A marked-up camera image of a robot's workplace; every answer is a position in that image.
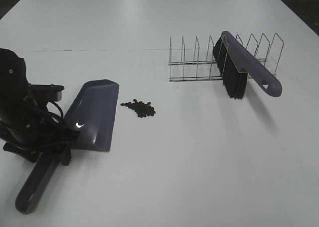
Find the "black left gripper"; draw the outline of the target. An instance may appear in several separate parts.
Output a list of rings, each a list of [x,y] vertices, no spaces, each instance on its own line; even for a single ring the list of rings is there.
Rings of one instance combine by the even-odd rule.
[[[29,87],[5,88],[0,93],[0,137],[5,152],[35,163],[39,155],[57,155],[69,165],[71,150],[80,131],[66,127],[64,113],[57,102],[37,101]]]

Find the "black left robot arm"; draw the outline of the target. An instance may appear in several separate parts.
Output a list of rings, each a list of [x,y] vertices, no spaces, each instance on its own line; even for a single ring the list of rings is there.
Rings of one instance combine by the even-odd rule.
[[[35,162],[40,154],[56,154],[63,165],[79,131],[67,127],[61,85],[33,85],[26,78],[25,60],[0,50],[0,138],[4,151]]]

